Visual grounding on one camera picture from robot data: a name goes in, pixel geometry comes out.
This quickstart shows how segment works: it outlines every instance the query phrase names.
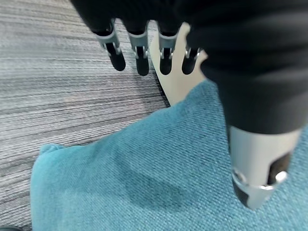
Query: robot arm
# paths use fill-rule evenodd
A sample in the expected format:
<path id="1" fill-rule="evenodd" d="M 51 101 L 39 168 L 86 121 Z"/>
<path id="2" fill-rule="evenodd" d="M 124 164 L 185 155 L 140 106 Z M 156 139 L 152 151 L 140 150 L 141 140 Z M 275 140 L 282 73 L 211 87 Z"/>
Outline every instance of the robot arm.
<path id="1" fill-rule="evenodd" d="M 308 118 L 308 2 L 71 1 L 117 70 L 125 61 L 113 19 L 123 20 L 141 75 L 148 73 L 148 20 L 158 22 L 163 74 L 171 70 L 180 24 L 192 25 L 182 70 L 189 74 L 206 51 L 201 70 L 218 86 L 235 193 L 248 208 L 261 206 L 286 179 Z"/>

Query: blue towel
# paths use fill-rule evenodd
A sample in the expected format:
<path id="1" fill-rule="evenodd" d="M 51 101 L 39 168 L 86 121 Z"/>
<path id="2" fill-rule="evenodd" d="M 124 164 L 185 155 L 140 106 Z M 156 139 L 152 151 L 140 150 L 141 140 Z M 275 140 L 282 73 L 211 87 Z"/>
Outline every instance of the blue towel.
<path id="1" fill-rule="evenodd" d="M 233 193 L 222 107 L 204 81 L 177 105 L 87 146 L 45 145 L 34 231 L 308 231 L 308 129 L 260 209 Z"/>

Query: floor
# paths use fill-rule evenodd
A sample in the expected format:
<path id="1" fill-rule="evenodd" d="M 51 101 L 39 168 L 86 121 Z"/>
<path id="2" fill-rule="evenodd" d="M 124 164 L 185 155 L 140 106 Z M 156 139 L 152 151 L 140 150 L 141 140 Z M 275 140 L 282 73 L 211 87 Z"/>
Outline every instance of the floor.
<path id="1" fill-rule="evenodd" d="M 117 29 L 123 72 L 68 0 L 1 1 L 0 226 L 31 230 L 30 174 L 42 144 L 86 144 L 167 106 L 153 65 L 139 76 Z"/>

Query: black robotic finger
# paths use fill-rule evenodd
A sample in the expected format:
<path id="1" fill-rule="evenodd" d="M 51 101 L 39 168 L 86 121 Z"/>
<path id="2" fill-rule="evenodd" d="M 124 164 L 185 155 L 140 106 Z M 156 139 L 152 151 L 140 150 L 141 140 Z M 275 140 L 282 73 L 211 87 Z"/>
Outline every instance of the black robotic finger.
<path id="1" fill-rule="evenodd" d="M 114 27 L 114 21 L 114 19 L 111 20 L 108 27 L 99 32 L 95 32 L 95 34 L 101 47 L 107 51 L 114 68 L 118 71 L 123 71 L 126 64 Z"/>
<path id="2" fill-rule="evenodd" d="M 124 21 L 128 31 L 131 48 L 135 53 L 136 66 L 139 75 L 146 76 L 149 73 L 148 61 L 148 32 L 147 21 Z"/>
<path id="3" fill-rule="evenodd" d="M 186 47 L 185 56 L 182 63 L 182 72 L 185 75 L 189 75 L 193 70 L 196 64 L 196 60 L 200 54 L 200 49 L 194 49 Z"/>
<path id="4" fill-rule="evenodd" d="M 158 22 L 160 72 L 168 75 L 172 69 L 172 56 L 180 28 L 179 23 L 163 24 Z"/>

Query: silver metal bracket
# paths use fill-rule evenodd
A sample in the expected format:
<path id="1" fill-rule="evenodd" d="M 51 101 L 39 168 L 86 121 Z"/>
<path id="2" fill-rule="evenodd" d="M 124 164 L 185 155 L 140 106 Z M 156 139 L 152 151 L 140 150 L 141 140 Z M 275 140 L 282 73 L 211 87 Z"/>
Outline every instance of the silver metal bracket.
<path id="1" fill-rule="evenodd" d="M 96 35 L 96 38 L 99 41 L 101 47 L 104 50 L 107 51 L 109 56 L 111 56 L 111 53 L 108 51 L 108 48 L 106 46 L 106 44 L 108 44 L 108 43 L 111 43 L 113 45 L 116 54 L 120 54 L 122 52 L 121 48 L 120 48 L 120 42 L 119 42 L 119 39 L 117 37 L 116 29 L 114 27 L 113 22 L 112 22 L 111 26 L 112 26 L 112 32 L 111 32 L 110 35 L 107 35 L 107 36 Z"/>
<path id="2" fill-rule="evenodd" d="M 172 59 L 172 55 L 175 49 L 175 44 L 177 42 L 178 34 L 173 36 L 165 36 L 161 33 L 158 33 L 159 35 L 159 50 L 160 50 L 160 58 L 164 59 L 164 51 L 165 49 L 169 50 L 169 59 Z"/>
<path id="3" fill-rule="evenodd" d="M 185 58 L 189 59 L 191 55 L 192 48 L 186 45 L 186 51 L 185 51 Z M 197 54 L 194 56 L 193 60 L 197 60 L 198 56 L 200 55 L 201 49 L 198 48 Z"/>
<path id="4" fill-rule="evenodd" d="M 131 48 L 135 53 L 136 59 L 139 59 L 138 53 L 137 53 L 137 47 L 142 47 L 143 50 L 143 58 L 148 57 L 148 31 L 147 26 L 145 28 L 145 32 L 141 35 L 134 35 L 131 33 L 128 33 L 128 37 L 131 43 Z"/>

